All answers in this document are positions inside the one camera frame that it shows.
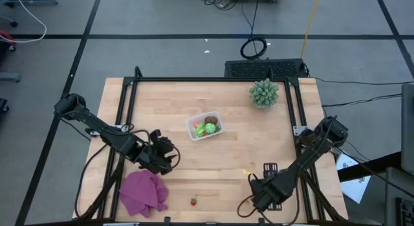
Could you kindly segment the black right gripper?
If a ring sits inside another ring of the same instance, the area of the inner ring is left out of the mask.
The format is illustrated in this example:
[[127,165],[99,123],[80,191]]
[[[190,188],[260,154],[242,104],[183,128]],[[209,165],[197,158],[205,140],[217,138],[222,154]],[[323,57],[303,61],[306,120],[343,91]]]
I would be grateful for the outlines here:
[[282,210],[280,197],[272,184],[273,179],[278,173],[276,163],[265,163],[263,165],[263,178],[258,179],[255,174],[250,181],[253,193],[253,205],[256,210]]

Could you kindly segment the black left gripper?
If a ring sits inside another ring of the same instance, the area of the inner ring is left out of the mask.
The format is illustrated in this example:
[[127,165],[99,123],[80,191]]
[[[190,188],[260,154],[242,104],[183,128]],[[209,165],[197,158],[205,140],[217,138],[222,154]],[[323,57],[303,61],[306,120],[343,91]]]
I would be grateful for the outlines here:
[[175,149],[175,145],[167,137],[161,135],[160,130],[152,131],[149,134],[151,144],[146,149],[147,157],[142,163],[145,168],[153,174],[166,175],[173,169],[172,159],[177,155],[167,156]]

